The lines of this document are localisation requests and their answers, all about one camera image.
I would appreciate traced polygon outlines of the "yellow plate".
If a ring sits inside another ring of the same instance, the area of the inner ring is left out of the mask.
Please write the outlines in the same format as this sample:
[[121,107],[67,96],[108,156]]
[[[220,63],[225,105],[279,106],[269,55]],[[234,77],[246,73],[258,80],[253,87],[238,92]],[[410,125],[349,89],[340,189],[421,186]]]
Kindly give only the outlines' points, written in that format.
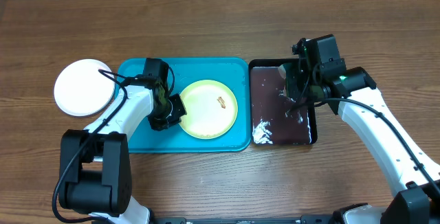
[[181,93],[186,114],[180,126],[197,139],[214,139],[226,134],[238,116],[238,102],[233,92],[215,80],[199,80]]

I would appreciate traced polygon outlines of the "pink plate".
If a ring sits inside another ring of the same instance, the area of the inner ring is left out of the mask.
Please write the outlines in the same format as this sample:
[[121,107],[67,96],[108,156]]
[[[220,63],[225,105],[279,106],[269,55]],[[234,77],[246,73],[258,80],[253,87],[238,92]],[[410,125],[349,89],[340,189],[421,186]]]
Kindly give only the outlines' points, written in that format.
[[85,117],[107,106],[116,84],[102,75],[101,69],[110,70],[95,59],[77,60],[64,68],[54,84],[54,99],[59,109],[68,115]]

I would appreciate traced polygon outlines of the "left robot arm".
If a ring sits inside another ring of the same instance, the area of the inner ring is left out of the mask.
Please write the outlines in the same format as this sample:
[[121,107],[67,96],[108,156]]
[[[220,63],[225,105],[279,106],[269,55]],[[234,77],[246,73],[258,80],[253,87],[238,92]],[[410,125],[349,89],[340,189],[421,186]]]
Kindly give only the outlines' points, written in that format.
[[149,223],[151,211],[132,195],[129,140],[143,120],[154,131],[178,124],[186,110],[165,80],[128,77],[111,106],[83,130],[69,129],[61,139],[60,175],[52,211],[79,213],[75,223]]

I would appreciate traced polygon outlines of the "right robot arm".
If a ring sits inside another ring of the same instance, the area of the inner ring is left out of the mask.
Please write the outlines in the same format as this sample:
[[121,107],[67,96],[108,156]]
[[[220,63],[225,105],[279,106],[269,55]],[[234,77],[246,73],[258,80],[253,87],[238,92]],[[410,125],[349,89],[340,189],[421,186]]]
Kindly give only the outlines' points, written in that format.
[[280,66],[293,110],[328,104],[359,136],[383,172],[393,200],[386,208],[367,203],[336,210],[331,223],[438,223],[439,164],[418,147],[397,121],[361,67],[343,61],[307,67]]

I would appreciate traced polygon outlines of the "green scrub sponge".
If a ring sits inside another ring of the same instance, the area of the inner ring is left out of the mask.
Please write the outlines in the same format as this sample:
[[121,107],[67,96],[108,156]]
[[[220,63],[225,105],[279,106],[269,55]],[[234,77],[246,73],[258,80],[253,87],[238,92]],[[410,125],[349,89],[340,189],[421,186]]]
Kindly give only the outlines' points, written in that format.
[[298,67],[293,63],[284,63],[278,68],[278,72],[282,79],[285,80],[283,94],[296,100],[300,94],[298,90],[298,76],[300,75]]

